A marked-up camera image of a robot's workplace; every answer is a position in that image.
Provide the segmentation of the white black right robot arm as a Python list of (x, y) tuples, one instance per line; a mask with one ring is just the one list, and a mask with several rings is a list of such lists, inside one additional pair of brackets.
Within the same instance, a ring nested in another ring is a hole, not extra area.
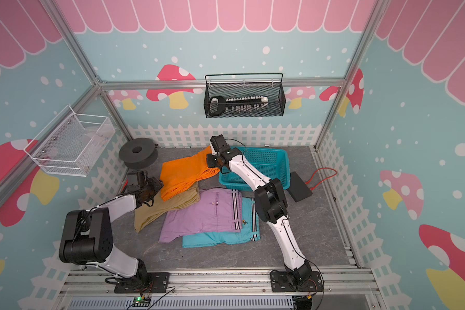
[(238, 148), (232, 148), (223, 135), (210, 139), (211, 153), (207, 155), (209, 168), (228, 168), (253, 190), (256, 213), (270, 226), (281, 249), (285, 270), (294, 285), (301, 285), (312, 274), (310, 261), (302, 254), (290, 226), (288, 203), (282, 183), (268, 178), (251, 165)]

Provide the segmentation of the orange pants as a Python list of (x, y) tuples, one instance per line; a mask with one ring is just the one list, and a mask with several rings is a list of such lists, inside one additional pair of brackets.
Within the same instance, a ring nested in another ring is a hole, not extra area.
[(162, 200), (166, 202), (187, 191), (196, 182), (217, 175), (219, 168), (209, 168), (207, 165), (209, 154), (212, 154), (211, 146), (194, 156), (165, 162), (160, 174), (164, 183), (160, 191)]

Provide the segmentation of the teal plastic basket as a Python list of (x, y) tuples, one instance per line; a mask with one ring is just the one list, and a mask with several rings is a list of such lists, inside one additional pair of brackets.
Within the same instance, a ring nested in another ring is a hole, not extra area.
[[(291, 175), (289, 169), (289, 159), (286, 151), (281, 149), (268, 148), (248, 148), (239, 147), (240, 151), (245, 154), (245, 159), (259, 170), (265, 176), (281, 181), (283, 189), (287, 190), (291, 184)], [(239, 191), (252, 191), (243, 179), (236, 173), (225, 170), (225, 174), (219, 174), (219, 182), (228, 189)]]

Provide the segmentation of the khaki pants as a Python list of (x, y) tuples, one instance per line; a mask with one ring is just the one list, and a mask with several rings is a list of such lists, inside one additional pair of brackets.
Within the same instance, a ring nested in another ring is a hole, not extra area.
[(153, 205), (142, 205), (134, 212), (134, 230), (138, 233), (144, 227), (157, 220), (159, 217), (169, 211), (185, 209), (200, 201), (200, 190), (198, 182), (194, 183), (186, 191), (172, 197), (168, 201), (163, 201), (159, 192), (154, 200)]

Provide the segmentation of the purple pants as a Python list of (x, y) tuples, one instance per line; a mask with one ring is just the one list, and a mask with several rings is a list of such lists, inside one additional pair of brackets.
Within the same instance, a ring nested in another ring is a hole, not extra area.
[(198, 233), (240, 232), (242, 228), (242, 194), (231, 189), (200, 192), (200, 201), (185, 209), (169, 211), (161, 229), (159, 242), (166, 244)]

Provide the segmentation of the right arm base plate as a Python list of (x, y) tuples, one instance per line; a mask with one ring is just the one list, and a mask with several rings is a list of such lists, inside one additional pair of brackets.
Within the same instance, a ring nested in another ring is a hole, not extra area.
[(321, 274), (312, 271), (308, 277), (296, 278), (287, 271), (272, 270), (269, 274), (271, 290), (274, 293), (319, 293), (323, 292), (324, 284)]

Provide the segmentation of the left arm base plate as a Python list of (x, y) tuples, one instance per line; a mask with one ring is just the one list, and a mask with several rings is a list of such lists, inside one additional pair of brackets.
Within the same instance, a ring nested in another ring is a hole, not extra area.
[(170, 273), (146, 273), (131, 278), (117, 278), (114, 293), (165, 293), (169, 285), (170, 275)]

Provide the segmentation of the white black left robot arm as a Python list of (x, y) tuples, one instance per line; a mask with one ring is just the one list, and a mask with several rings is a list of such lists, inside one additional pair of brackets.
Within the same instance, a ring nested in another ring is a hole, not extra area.
[(123, 192), (90, 209), (69, 212), (59, 246), (59, 259), (66, 264), (94, 266), (116, 279), (144, 286), (150, 280), (145, 263), (114, 245), (112, 222), (141, 206), (153, 206), (164, 183), (143, 171), (128, 175)]

